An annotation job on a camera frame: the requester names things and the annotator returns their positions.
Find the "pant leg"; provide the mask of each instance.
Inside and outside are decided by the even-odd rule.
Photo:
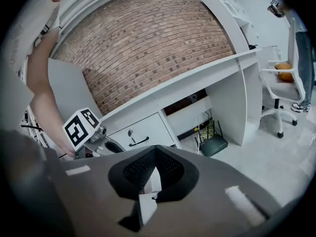
[[[296,43],[299,55],[298,74],[302,80],[305,90],[305,100],[301,103],[301,105],[303,107],[307,107],[311,103],[315,80],[312,43],[307,32],[296,33]]]

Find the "chair base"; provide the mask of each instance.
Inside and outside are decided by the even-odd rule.
[[[293,126],[297,125],[297,118],[292,112],[286,111],[283,108],[279,109],[279,99],[275,100],[275,107],[273,109],[268,109],[268,110],[261,113],[261,117],[264,117],[267,115],[275,115],[276,116],[277,125],[278,125],[277,136],[280,139],[283,138],[283,136],[284,136],[281,115],[285,115],[285,116],[292,118],[292,125]]]

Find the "brick wall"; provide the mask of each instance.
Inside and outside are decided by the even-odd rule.
[[[54,58],[82,67],[105,115],[159,83],[233,53],[200,0],[116,0],[81,21]]]

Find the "desk drawer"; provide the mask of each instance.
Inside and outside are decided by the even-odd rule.
[[[144,146],[172,146],[174,144],[158,113],[142,119],[141,121],[138,121],[133,125],[110,135],[109,137],[120,143],[127,151]]]

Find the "router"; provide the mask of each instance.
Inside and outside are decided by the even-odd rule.
[[[226,147],[228,147],[228,142],[223,137],[223,132],[219,121],[217,121],[219,129],[221,131],[221,135],[216,134],[213,137],[205,140],[199,146],[200,150],[206,157],[211,157],[218,152],[222,151]],[[215,130],[215,122],[213,120],[213,129]]]

